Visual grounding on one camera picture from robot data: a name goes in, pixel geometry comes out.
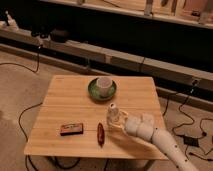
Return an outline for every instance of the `gray carpet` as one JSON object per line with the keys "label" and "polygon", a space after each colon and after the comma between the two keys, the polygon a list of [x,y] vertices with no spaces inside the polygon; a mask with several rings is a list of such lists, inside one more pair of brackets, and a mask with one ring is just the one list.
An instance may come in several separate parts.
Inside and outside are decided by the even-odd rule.
{"label": "gray carpet", "polygon": [[[16,55],[0,52],[0,63],[16,62],[21,63],[30,68],[35,68],[36,62],[27,60]],[[48,89],[49,82],[55,74],[78,74],[53,67],[51,65],[41,64],[38,74],[33,74],[24,68],[12,65],[0,66],[0,170],[4,171],[23,171],[26,170],[24,165],[23,150],[25,146],[25,138],[18,126],[18,117],[22,110],[34,104],[42,102],[45,93]],[[164,110],[166,100],[159,98],[162,111]],[[167,115],[165,117],[166,126],[169,131],[173,126],[182,122],[190,121],[185,116],[178,112],[177,102],[170,102]],[[200,110],[190,106],[184,106],[184,111],[189,113],[196,122],[193,126],[184,126],[177,129],[178,133],[185,133],[190,136],[199,137],[201,131],[199,129],[199,121],[204,117],[213,118],[213,114],[204,110]],[[39,107],[27,111],[22,119],[22,125],[27,134],[29,134]],[[213,122],[204,122],[203,128],[209,133],[209,136],[200,141],[200,145],[205,151],[213,147]],[[182,139],[175,137],[182,151],[186,146],[183,145]],[[195,152],[202,156],[202,151],[198,148],[190,147],[188,151]],[[213,158],[213,152],[208,155],[208,158]],[[54,171],[56,169],[50,162],[41,156],[32,157],[35,165],[41,171]],[[190,156],[191,161],[200,169],[205,171],[213,170],[213,162],[207,162]],[[64,165],[70,165],[75,162],[75,158],[60,158]],[[103,170],[105,159],[89,159],[83,158],[80,163],[72,170],[88,170],[100,171]],[[142,170],[146,161],[141,160],[109,160],[107,170]],[[156,161],[150,168],[150,171],[159,170],[176,170],[175,166],[170,161]]]}

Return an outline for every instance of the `wall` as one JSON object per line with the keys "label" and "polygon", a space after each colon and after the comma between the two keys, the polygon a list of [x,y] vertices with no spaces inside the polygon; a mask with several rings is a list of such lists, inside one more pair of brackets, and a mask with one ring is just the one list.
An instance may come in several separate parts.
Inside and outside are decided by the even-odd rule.
{"label": "wall", "polygon": [[5,10],[24,29],[64,28],[71,33],[70,39],[213,71],[213,30],[36,0],[0,2],[1,19]]}

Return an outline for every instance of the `white cup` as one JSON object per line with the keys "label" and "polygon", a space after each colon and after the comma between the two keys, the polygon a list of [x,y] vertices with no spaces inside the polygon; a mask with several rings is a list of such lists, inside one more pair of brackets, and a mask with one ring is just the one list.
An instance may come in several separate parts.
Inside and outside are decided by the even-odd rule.
{"label": "white cup", "polygon": [[96,86],[100,96],[107,97],[109,95],[110,87],[112,86],[112,79],[109,77],[99,77]]}

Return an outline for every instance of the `shelf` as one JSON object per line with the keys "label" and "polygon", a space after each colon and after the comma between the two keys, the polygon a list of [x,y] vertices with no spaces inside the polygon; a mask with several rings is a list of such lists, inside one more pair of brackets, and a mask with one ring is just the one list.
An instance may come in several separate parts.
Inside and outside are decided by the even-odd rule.
{"label": "shelf", "polygon": [[[34,46],[39,46],[40,44],[40,39],[38,37],[31,37],[30,31],[23,29],[19,29],[18,31],[11,31],[8,28],[0,29],[0,37]],[[213,75],[211,72],[73,40],[69,40],[66,43],[57,43],[51,41],[48,37],[46,39],[42,39],[42,42],[43,47],[49,50],[85,58],[99,63],[109,64],[131,71],[142,72],[154,77],[163,78],[181,84],[191,85],[192,78],[199,78],[202,81],[197,87],[213,91]]]}
{"label": "shelf", "polygon": [[168,8],[165,8],[165,11],[162,9],[153,8],[154,13],[150,16],[144,15],[144,11],[131,10],[125,8],[118,8],[109,3],[104,2],[103,0],[86,0],[82,5],[78,5],[76,0],[40,0],[43,2],[49,2],[54,4],[74,6],[78,8],[92,9],[103,12],[110,12],[122,15],[128,15],[139,18],[153,19],[157,21],[164,21],[169,23],[182,24],[193,27],[213,29],[213,23],[199,24],[198,21],[187,20],[181,17],[180,11],[183,7],[184,0],[179,0],[176,6],[176,12],[173,13],[169,11]]}

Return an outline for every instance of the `plate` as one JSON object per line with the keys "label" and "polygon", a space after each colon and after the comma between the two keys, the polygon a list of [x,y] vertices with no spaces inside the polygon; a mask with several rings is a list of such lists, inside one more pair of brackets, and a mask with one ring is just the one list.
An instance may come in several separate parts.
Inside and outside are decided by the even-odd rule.
{"label": "plate", "polygon": [[97,101],[110,100],[114,96],[114,94],[116,92],[117,85],[115,84],[114,81],[112,81],[112,86],[110,87],[109,95],[107,97],[102,97],[102,96],[100,96],[98,88],[96,86],[97,79],[98,78],[95,78],[88,85],[88,92],[89,92],[91,98],[94,99],[94,100],[97,100]]}

